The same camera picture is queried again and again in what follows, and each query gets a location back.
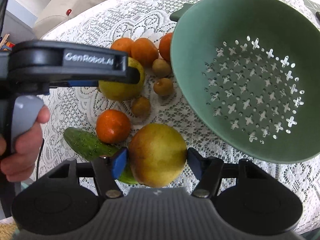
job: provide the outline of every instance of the table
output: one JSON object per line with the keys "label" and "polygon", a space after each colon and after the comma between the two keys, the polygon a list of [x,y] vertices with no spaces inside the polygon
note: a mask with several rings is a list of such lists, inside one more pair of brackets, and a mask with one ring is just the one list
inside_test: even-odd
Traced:
{"label": "table", "polygon": [[[120,37],[137,39],[146,37],[159,45],[160,38],[174,30],[175,23],[169,20],[172,12],[183,3],[199,0],[107,0],[60,25],[47,34],[45,40],[68,41],[95,46],[110,47]],[[304,14],[318,28],[315,16],[304,5],[303,0],[282,0]],[[228,163],[237,163],[241,158],[251,159],[255,164],[277,178],[295,192],[304,205],[303,217],[296,229],[297,233],[307,232],[320,226],[320,157],[304,163],[281,165],[253,159],[239,152],[214,135],[194,114],[174,82],[175,93],[167,99],[159,98],[152,90],[155,77],[147,73],[142,95],[149,98],[152,113],[146,120],[135,118],[131,102],[107,100],[95,88],[58,88],[51,91],[44,101],[52,117],[43,126],[45,145],[40,160],[40,175],[66,158],[79,157],[63,139],[63,131],[69,126],[95,132],[97,116],[107,108],[125,112],[132,122],[132,133],[123,145],[128,145],[132,135],[150,122],[167,123],[177,129],[189,147],[199,150],[203,156],[216,156]],[[184,186],[190,192],[197,180],[188,166],[169,187]],[[234,179],[225,179],[221,189],[234,185]],[[82,178],[81,184],[95,191],[92,179]],[[129,186],[119,183],[124,192]]]}

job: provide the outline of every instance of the white lace tablecloth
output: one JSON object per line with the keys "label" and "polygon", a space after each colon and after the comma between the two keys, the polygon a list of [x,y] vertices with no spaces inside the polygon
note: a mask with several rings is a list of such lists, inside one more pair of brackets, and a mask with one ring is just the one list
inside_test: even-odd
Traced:
{"label": "white lace tablecloth", "polygon": [[[146,37],[156,46],[167,32],[172,32],[175,23],[169,20],[172,12],[180,9],[183,3],[199,0],[108,0],[57,27],[47,34],[45,40],[68,41],[110,47],[120,37],[137,39]],[[319,27],[314,15],[305,7],[302,0],[281,0],[304,14]],[[167,123],[178,130],[189,147],[194,147],[203,156],[216,156],[228,163],[237,163],[241,158],[249,158],[282,184],[291,189],[303,202],[303,217],[296,229],[298,233],[320,226],[320,157],[298,164],[280,165],[252,159],[226,144],[213,134],[194,114],[183,98],[177,85],[175,94],[161,99],[153,92],[155,77],[148,75],[142,95],[149,98],[152,113],[147,120],[135,118],[130,110],[131,102],[106,100],[95,88],[58,88],[51,91],[44,101],[51,111],[51,119],[43,126],[45,145],[40,160],[40,175],[43,175],[66,158],[75,154],[63,139],[63,131],[69,126],[95,132],[97,116],[107,108],[125,112],[132,122],[132,135],[150,122]],[[169,187],[184,186],[188,191],[197,184],[188,166]],[[81,179],[82,185],[95,191],[92,179]],[[230,187],[234,179],[224,180],[221,188]],[[124,192],[129,186],[119,183]]]}

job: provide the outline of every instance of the colander handle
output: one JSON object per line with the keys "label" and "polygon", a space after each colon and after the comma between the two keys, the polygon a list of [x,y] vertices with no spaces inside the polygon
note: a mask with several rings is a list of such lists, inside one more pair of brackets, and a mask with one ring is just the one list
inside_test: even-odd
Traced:
{"label": "colander handle", "polygon": [[172,20],[173,22],[178,22],[178,20],[182,17],[182,15],[188,11],[191,7],[193,6],[192,3],[185,3],[183,5],[183,7],[176,11],[176,12],[173,12],[171,15],[170,15],[170,20]]}

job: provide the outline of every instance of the green cucumber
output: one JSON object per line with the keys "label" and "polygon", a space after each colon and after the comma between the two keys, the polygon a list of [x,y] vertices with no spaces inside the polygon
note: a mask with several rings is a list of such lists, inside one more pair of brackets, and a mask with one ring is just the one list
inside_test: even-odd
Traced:
{"label": "green cucumber", "polygon": [[[112,156],[119,150],[113,145],[102,143],[92,133],[74,127],[65,129],[63,138],[71,149],[89,162],[101,155]],[[129,163],[127,163],[118,180],[129,185],[138,184],[133,177]]]}

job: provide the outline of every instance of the green colander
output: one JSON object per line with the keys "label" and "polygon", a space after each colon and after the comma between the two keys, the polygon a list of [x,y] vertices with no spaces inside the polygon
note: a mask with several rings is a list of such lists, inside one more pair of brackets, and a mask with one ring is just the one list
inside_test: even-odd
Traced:
{"label": "green colander", "polygon": [[203,122],[274,163],[320,152],[320,32],[279,0],[201,0],[171,15],[172,68]]}

